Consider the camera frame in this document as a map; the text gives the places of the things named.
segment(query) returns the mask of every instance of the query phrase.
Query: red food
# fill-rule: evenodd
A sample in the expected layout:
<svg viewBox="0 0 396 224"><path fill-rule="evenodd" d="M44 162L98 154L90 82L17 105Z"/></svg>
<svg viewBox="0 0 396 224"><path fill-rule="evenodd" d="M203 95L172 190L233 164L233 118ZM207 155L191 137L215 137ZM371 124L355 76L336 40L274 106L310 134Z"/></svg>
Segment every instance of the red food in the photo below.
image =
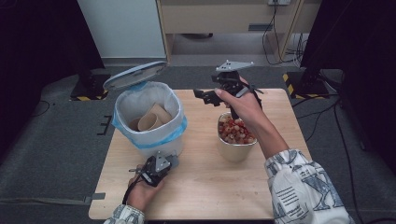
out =
<svg viewBox="0 0 396 224"><path fill-rule="evenodd" d="M219 136L229 144L250 144L256 137L246 127L241 119L232 119L227 115L219 120Z"/></svg>

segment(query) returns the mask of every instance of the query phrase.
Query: person's left hand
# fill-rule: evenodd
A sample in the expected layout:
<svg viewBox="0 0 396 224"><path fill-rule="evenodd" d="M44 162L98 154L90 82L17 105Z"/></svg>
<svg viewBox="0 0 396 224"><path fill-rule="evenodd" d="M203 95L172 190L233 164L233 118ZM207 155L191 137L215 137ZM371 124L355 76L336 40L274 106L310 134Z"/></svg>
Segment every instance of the person's left hand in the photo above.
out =
<svg viewBox="0 0 396 224"><path fill-rule="evenodd" d="M141 169L143 165L137 165L136 168ZM134 181L137 179L138 173L134 175L134 178L129 180L128 187L134 183ZM139 182L136 183L134 188L131 190L131 193L129 193L128 200L126 204L139 209L142 212L145 212L145 209L151 202L151 200L154 198L154 196L158 193L163 188L163 180L158 184L156 188L148 185L144 180L139 180Z"/></svg>

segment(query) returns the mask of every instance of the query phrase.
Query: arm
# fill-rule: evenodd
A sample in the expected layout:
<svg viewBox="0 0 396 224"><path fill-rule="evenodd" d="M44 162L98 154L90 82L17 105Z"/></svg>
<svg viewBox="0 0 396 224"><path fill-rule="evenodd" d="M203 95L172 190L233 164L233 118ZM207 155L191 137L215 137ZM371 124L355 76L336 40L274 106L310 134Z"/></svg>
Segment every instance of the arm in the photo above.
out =
<svg viewBox="0 0 396 224"><path fill-rule="evenodd" d="M137 179L137 174L129 180L130 186ZM163 180L156 188L149 186L145 181L139 181L129 194L126 204L119 205L113 212L113 216L105 221L105 224L143 224L147 206L154 196L163 188Z"/></svg>
<svg viewBox="0 0 396 224"><path fill-rule="evenodd" d="M245 122L248 130L254 133L266 159L289 149L283 137L257 104L253 93L247 92L240 98L233 97L227 91L215 89L218 97L230 104L238 116Z"/></svg>
<svg viewBox="0 0 396 224"><path fill-rule="evenodd" d="M289 149L251 92L240 98L227 91L215 92L259 141L276 223L354 223L325 170L300 150Z"/></svg>

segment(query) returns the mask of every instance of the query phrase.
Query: yellow and black tape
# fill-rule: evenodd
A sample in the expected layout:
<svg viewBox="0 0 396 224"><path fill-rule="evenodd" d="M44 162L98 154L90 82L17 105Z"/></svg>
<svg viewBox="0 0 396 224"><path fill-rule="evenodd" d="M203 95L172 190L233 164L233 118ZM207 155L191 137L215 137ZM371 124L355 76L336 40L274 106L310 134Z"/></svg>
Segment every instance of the yellow and black tape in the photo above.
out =
<svg viewBox="0 0 396 224"><path fill-rule="evenodd" d="M102 94L95 96L80 95L80 96L70 97L70 100L71 101L104 100L106 99L107 95L108 95L108 91L104 91Z"/></svg>
<svg viewBox="0 0 396 224"><path fill-rule="evenodd" d="M298 94L295 92L295 89L293 88L293 85L290 82L288 74L283 74L283 80L286 83L286 87L288 88L289 95L291 99L307 99L307 98L315 98L315 99L325 99L328 98L328 96L323 96L319 94Z"/></svg>

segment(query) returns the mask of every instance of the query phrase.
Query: trash can lid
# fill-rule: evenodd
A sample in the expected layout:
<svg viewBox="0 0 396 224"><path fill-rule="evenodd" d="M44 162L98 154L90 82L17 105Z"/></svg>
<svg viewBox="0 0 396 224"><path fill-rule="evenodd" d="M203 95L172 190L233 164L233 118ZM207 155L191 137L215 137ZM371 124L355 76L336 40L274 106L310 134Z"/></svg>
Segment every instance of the trash can lid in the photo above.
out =
<svg viewBox="0 0 396 224"><path fill-rule="evenodd" d="M133 86L142 81L158 76L166 65L167 62L164 61L138 65L109 78L103 84L103 89L111 91Z"/></svg>

